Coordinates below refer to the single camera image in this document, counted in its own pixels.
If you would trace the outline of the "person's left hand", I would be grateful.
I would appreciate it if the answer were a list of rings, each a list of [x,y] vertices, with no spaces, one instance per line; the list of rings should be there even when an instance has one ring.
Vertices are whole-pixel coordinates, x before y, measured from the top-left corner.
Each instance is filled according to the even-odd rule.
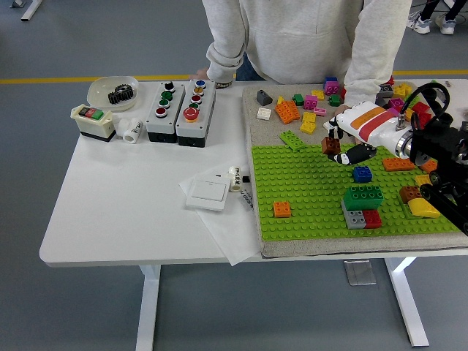
[[[343,113],[345,110],[350,109],[349,106],[347,105],[340,105],[336,108],[334,115],[337,116],[340,113]],[[354,138],[355,144],[361,144],[361,141],[357,139],[356,137]]]

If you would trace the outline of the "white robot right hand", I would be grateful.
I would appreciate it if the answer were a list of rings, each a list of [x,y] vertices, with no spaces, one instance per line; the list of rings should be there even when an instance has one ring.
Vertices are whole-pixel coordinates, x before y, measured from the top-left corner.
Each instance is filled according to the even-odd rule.
[[[410,127],[397,129],[399,113],[397,110],[384,109],[373,102],[362,102],[334,116],[329,122],[329,136],[343,138],[346,133],[360,143],[345,152],[329,154],[328,158],[342,165],[356,165],[376,156],[377,148],[382,146],[392,155],[402,159],[409,157]]]

